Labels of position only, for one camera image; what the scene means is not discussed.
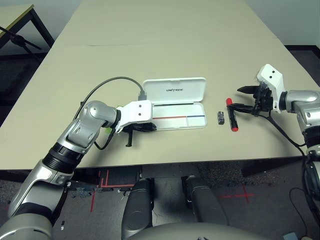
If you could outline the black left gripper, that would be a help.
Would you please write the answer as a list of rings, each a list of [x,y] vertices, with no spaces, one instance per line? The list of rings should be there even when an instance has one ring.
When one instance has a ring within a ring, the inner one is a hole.
[[[132,123],[130,125],[125,126],[122,131],[128,132],[128,140],[126,147],[132,147],[132,141],[133,141],[133,132],[132,131],[138,131],[138,132],[153,132],[157,130],[157,126],[152,122],[147,123]]]

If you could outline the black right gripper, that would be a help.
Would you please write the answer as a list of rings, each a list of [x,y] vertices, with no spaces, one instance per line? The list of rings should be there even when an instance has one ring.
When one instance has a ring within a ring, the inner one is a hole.
[[[272,91],[265,83],[261,83],[259,86],[243,86],[238,88],[237,91],[244,94],[253,94],[255,102],[254,106],[242,103],[227,105],[227,107],[231,108],[233,111],[241,113],[252,112],[254,116],[258,116],[260,112],[268,112],[273,109]]]

